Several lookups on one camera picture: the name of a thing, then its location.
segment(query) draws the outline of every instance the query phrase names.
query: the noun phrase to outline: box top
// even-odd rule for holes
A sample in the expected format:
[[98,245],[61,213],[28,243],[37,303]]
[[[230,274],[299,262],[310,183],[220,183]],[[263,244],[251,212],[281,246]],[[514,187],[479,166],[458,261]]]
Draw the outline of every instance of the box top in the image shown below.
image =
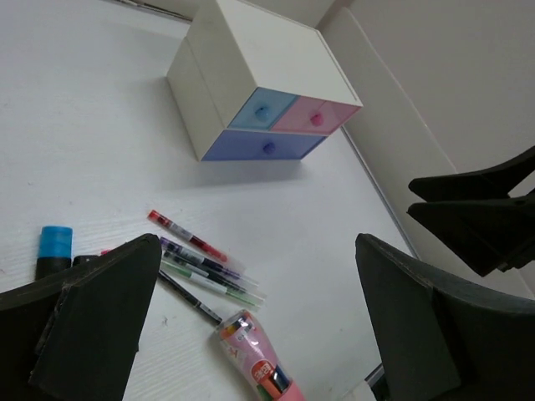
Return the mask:
[[258,86],[361,105],[313,28],[241,0],[215,0]]

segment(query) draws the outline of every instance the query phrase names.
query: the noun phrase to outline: blue cap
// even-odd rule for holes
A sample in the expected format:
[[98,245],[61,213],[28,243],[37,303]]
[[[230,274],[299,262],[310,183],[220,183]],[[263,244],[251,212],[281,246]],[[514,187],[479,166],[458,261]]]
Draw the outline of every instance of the blue cap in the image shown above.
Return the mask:
[[70,227],[45,226],[41,230],[38,257],[71,258],[73,229]]

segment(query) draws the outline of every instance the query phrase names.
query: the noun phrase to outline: drawer knob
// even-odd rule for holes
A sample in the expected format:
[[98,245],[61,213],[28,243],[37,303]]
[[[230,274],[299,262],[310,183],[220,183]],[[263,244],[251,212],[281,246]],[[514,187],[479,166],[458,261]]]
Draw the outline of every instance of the drawer knob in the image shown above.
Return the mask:
[[321,113],[314,113],[312,117],[310,117],[310,122],[314,127],[319,127],[324,124],[324,115]]
[[259,121],[263,123],[269,120],[271,110],[267,104],[262,104],[255,110],[254,114],[257,116]]
[[264,153],[266,155],[272,155],[275,149],[276,149],[276,146],[273,142],[270,142],[263,147]]

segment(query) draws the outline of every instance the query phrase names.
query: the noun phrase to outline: green pen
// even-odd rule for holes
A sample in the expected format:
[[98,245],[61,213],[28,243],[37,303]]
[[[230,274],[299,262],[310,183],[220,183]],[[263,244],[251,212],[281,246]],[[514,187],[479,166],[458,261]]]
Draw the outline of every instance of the green pen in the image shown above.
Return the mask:
[[236,299],[240,302],[246,303],[249,306],[260,307],[266,298],[266,296],[264,294],[261,294],[260,292],[257,292],[257,293],[252,293],[251,291],[238,292],[236,290],[233,290],[232,288],[225,287],[222,284],[214,282],[210,280],[209,278],[204,277],[201,274],[198,274],[190,270],[187,264],[179,265],[178,263],[174,263],[173,261],[170,261],[168,259],[162,259],[161,262],[162,264],[164,264],[167,267],[170,267],[174,272],[177,272],[178,274],[180,274],[182,277],[186,278],[190,282],[194,282],[195,284],[198,284],[201,287],[212,290],[218,294],[222,294],[227,297]]

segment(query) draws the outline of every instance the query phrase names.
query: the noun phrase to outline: black bottle with blue cap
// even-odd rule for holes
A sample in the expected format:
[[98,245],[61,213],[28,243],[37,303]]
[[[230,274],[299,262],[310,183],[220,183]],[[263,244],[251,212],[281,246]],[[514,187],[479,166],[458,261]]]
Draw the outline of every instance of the black bottle with blue cap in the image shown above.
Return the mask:
[[73,229],[61,226],[45,226],[41,230],[39,254],[35,267],[35,279],[70,268]]

